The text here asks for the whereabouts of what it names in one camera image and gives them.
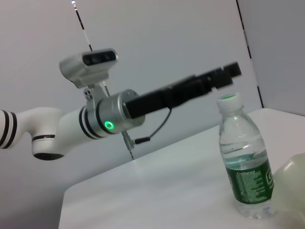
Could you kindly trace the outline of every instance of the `black cable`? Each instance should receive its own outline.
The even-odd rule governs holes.
[[[171,108],[169,108],[169,112],[168,112],[168,114],[167,114],[167,116],[166,116],[166,118],[164,119],[164,121],[161,123],[161,125],[150,135],[150,136],[148,136],[148,137],[142,137],[142,138],[137,138],[137,139],[135,139],[134,140],[134,143],[136,144],[136,145],[138,145],[138,144],[141,144],[141,143],[143,143],[143,142],[148,142],[148,141],[150,141],[151,140],[151,138],[164,126],[164,124],[167,122],[167,120],[168,120],[168,118],[170,117],[170,115],[171,115],[171,113],[172,113],[172,109]]]

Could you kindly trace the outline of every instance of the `green bottle label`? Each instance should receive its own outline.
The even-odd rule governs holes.
[[[256,168],[226,168],[235,198],[244,204],[259,204],[271,199],[274,180],[267,159]]]

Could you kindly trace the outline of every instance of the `water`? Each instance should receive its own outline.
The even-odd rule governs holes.
[[[271,175],[264,140],[262,139],[257,126],[241,109],[236,111],[235,114],[223,116],[219,135],[220,151],[228,171],[233,191],[235,190],[235,198],[244,198],[243,201],[245,202],[259,202],[258,198],[253,198],[253,194],[245,194],[248,184],[243,183],[248,182],[249,185],[255,187],[251,189],[257,189],[257,192],[255,192],[256,196],[258,196],[257,193],[262,189],[264,190],[264,188],[266,189],[266,193],[270,192],[270,190],[272,192],[274,185],[273,180],[269,180],[270,186],[266,186],[266,183],[264,183],[265,186],[259,186],[260,183],[257,182],[258,179],[264,179],[267,182],[268,178],[266,177],[269,173]],[[251,171],[253,170],[255,170],[256,173],[251,175]],[[246,174],[246,172],[250,172],[250,175],[243,178],[243,175],[240,174]],[[270,199],[264,202],[261,200],[260,202],[261,203],[256,204],[246,204],[236,200],[236,206],[238,211],[248,218],[264,219],[270,217],[274,213]]]

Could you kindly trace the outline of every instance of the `camera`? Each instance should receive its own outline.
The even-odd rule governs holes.
[[[108,71],[117,61],[114,49],[83,52],[62,60],[60,71],[77,88],[83,88],[108,79]]]

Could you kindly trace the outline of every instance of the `white bottle cap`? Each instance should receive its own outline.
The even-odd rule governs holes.
[[[231,113],[244,107],[239,93],[227,94],[218,98],[217,106],[220,113]]]

